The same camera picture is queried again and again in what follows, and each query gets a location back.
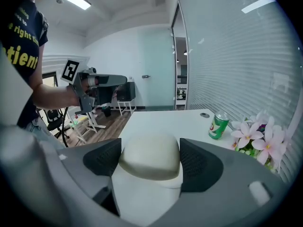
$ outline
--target black chair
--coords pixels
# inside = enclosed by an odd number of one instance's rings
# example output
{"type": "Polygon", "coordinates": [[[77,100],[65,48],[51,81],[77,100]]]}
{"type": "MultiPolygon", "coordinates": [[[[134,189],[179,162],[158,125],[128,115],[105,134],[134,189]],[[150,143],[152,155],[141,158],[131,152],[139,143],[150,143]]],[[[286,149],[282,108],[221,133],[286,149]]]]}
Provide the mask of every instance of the black chair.
{"type": "Polygon", "coordinates": [[[59,133],[56,134],[56,138],[58,138],[62,133],[65,135],[66,138],[70,138],[68,135],[66,135],[64,132],[62,132],[60,126],[63,121],[63,114],[61,111],[54,109],[54,110],[44,110],[48,126],[47,129],[49,131],[53,131],[54,129],[57,129],[59,133]]]}

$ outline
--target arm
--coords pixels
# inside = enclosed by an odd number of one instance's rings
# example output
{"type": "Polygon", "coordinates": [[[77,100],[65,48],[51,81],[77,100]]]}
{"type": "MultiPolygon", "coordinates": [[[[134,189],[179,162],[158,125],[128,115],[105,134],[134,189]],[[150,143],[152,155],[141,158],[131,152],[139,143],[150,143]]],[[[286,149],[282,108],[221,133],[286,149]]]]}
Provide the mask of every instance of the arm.
{"type": "Polygon", "coordinates": [[[66,87],[49,87],[42,81],[42,56],[44,45],[39,49],[39,61],[35,72],[29,79],[29,85],[33,89],[34,104],[42,109],[59,109],[68,106],[79,106],[79,99],[71,85],[66,87]]]}

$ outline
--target pink flower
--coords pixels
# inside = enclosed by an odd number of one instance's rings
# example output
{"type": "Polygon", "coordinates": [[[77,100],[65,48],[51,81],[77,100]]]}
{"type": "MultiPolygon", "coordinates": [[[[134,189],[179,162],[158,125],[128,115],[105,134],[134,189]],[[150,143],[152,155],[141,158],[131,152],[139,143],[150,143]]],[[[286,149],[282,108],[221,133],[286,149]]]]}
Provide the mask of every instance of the pink flower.
{"type": "Polygon", "coordinates": [[[273,129],[266,127],[264,136],[265,141],[254,140],[252,142],[253,148],[261,150],[257,156],[258,162],[264,165],[268,155],[270,155],[275,162],[280,162],[286,150],[286,147],[282,144],[284,136],[284,131],[276,131],[273,135],[273,129]]]}
{"type": "Polygon", "coordinates": [[[231,135],[236,138],[240,138],[238,143],[238,148],[244,148],[250,140],[257,140],[263,137],[263,134],[257,129],[259,128],[260,123],[254,123],[251,128],[249,128],[246,122],[242,122],[240,125],[241,131],[233,131],[231,135]]]}
{"type": "Polygon", "coordinates": [[[250,120],[248,122],[252,122],[252,123],[255,123],[255,122],[258,122],[261,124],[267,124],[268,122],[268,115],[266,113],[266,111],[261,111],[257,114],[257,116],[251,116],[250,117],[250,120]]]}
{"type": "Polygon", "coordinates": [[[246,117],[243,116],[242,117],[242,121],[232,121],[232,126],[235,130],[239,130],[240,127],[241,127],[241,123],[244,122],[244,121],[247,121],[246,117]]]}
{"type": "Polygon", "coordinates": [[[235,150],[235,149],[237,148],[238,141],[239,141],[238,138],[234,138],[234,139],[233,139],[233,144],[232,144],[231,147],[230,147],[231,150],[235,150]]]}
{"type": "Polygon", "coordinates": [[[279,131],[282,130],[282,127],[280,125],[275,125],[275,119],[274,117],[270,116],[268,123],[266,124],[266,128],[272,128],[273,129],[273,134],[275,134],[276,132],[278,133],[279,131]]]}

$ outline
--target navy t-shirt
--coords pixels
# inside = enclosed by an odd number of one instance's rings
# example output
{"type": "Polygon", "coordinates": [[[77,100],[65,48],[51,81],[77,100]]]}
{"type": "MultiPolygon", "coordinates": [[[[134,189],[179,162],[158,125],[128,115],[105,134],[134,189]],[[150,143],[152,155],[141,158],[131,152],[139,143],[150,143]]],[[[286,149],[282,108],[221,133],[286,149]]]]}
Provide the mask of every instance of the navy t-shirt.
{"type": "MultiPolygon", "coordinates": [[[[37,11],[35,3],[26,0],[15,12],[7,27],[8,36],[2,41],[8,60],[27,84],[37,68],[39,56],[42,56],[39,55],[39,47],[47,42],[46,32],[40,39],[42,29],[42,16],[37,11]]],[[[26,127],[37,117],[36,106],[30,97],[20,115],[18,126],[26,127]]]]}

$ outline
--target person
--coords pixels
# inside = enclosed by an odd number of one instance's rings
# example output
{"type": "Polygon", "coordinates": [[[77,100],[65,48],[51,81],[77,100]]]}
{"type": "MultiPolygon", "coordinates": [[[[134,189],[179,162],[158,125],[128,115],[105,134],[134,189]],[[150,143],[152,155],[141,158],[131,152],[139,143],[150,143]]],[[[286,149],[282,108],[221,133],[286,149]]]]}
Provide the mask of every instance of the person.
{"type": "MultiPolygon", "coordinates": [[[[8,60],[33,90],[20,115],[18,126],[32,132],[38,140],[48,141],[56,149],[60,149],[65,146],[47,130],[36,112],[36,107],[59,109],[79,106],[79,99],[71,85],[66,87],[43,85],[42,57],[47,32],[41,36],[42,30],[43,15],[37,11],[35,0],[25,0],[8,24],[7,36],[2,45],[8,60]]],[[[87,80],[82,82],[82,88],[84,91],[88,90],[87,80]]]]}

